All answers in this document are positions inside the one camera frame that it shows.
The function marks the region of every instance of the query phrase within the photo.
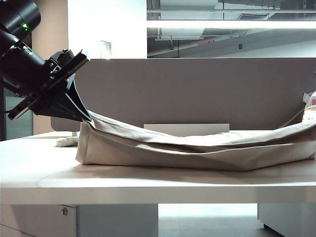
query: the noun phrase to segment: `table surface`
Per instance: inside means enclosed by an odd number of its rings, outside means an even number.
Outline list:
[[[70,132],[0,142],[2,204],[316,202],[316,161],[248,172],[82,165]]]

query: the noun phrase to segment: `fluorescent light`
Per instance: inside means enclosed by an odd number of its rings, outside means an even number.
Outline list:
[[[148,20],[148,28],[316,29],[316,21]]]

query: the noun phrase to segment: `ceiling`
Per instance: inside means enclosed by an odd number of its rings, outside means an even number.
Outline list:
[[[147,0],[147,19],[311,20],[314,19],[315,13],[302,12],[307,9],[314,11],[315,8],[316,0]],[[292,10],[293,13],[283,13],[283,10]],[[182,45],[182,48],[189,48],[199,42],[229,40],[263,31],[265,30],[148,28],[148,55],[172,51],[178,44]]]

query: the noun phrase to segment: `pipe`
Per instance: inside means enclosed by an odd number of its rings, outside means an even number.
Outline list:
[[[210,13],[210,12],[222,12],[222,13],[316,13],[316,9],[187,9],[187,8],[175,8],[175,9],[148,9],[147,13],[170,13],[170,12],[187,12],[187,13]]]

